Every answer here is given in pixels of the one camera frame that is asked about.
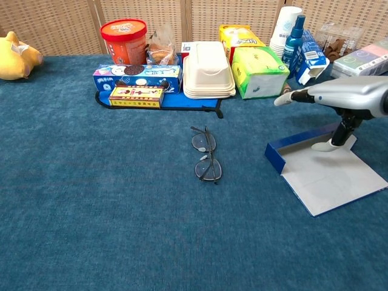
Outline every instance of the cookie box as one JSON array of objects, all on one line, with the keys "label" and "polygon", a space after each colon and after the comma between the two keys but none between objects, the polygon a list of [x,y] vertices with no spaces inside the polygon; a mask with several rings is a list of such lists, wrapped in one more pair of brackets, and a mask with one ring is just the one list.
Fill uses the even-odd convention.
[{"label": "cookie box", "polygon": [[117,85],[161,86],[164,93],[179,93],[182,69],[178,65],[100,65],[93,73],[97,89],[112,91]]},{"label": "cookie box", "polygon": [[109,96],[111,106],[160,108],[164,88],[158,86],[116,86]]}]

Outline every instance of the robotic arm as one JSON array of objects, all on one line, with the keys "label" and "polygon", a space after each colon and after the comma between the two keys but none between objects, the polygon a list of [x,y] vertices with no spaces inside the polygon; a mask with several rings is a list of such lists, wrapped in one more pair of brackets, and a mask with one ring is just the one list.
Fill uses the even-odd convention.
[{"label": "robotic arm", "polygon": [[388,77],[362,76],[334,79],[275,99],[275,106],[291,102],[318,103],[333,108],[342,122],[327,142],[314,144],[320,152],[331,152],[345,144],[363,120],[388,116]]}]

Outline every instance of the clear plastic bag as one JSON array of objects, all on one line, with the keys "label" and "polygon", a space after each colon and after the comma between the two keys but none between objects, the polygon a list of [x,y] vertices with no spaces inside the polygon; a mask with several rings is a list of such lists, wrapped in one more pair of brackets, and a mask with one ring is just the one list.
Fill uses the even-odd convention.
[{"label": "clear plastic bag", "polygon": [[177,65],[174,33],[169,23],[155,30],[146,48],[148,65]]}]

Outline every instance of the plastic tub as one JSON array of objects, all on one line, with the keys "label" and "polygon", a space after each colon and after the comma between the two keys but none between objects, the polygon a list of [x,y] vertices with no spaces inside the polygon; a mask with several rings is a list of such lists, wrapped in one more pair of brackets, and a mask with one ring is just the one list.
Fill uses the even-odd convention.
[{"label": "plastic tub", "polygon": [[231,92],[233,89],[235,89],[235,80],[233,79],[233,73],[232,69],[230,68],[228,64],[228,82],[226,84],[214,84],[211,86],[200,86],[195,84],[193,82],[193,76],[192,72],[193,69],[190,67],[190,55],[184,58],[183,60],[183,82],[184,82],[184,87],[187,90],[190,90],[191,92],[197,92],[197,93],[227,93]]},{"label": "plastic tub", "polygon": [[144,21],[115,20],[104,24],[100,31],[115,64],[147,64],[145,57],[147,24]]},{"label": "plastic tub", "polygon": [[230,85],[230,66],[221,42],[195,42],[187,58],[193,85],[197,87]]},{"label": "plastic tub", "polygon": [[183,60],[183,91],[184,94],[190,99],[220,99],[220,98],[228,98],[229,96],[233,96],[236,94],[235,81],[233,79],[232,70],[230,69],[230,84],[227,86],[217,86],[213,87],[200,87],[198,88],[196,85],[193,85],[190,80],[191,72],[190,64],[189,64],[190,55]]}]

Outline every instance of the stuffed animal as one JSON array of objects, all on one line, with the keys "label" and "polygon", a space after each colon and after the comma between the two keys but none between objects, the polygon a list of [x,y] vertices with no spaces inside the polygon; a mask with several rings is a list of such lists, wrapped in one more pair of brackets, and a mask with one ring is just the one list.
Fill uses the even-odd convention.
[{"label": "stuffed animal", "polygon": [[43,56],[35,48],[19,41],[15,32],[0,38],[0,79],[16,80],[27,78]]}]

